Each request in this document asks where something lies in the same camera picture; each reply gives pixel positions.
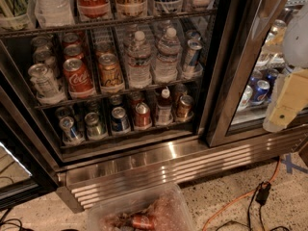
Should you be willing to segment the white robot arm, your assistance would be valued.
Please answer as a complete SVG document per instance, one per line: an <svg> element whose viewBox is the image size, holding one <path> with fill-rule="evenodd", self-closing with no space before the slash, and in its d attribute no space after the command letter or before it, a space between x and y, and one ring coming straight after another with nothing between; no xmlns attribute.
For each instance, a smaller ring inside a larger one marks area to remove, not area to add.
<svg viewBox="0 0 308 231"><path fill-rule="evenodd" d="M308 106L308 5L305 4L287 26L282 51L285 62L295 69L279 74L266 111L263 128L268 132L285 129Z"/></svg>

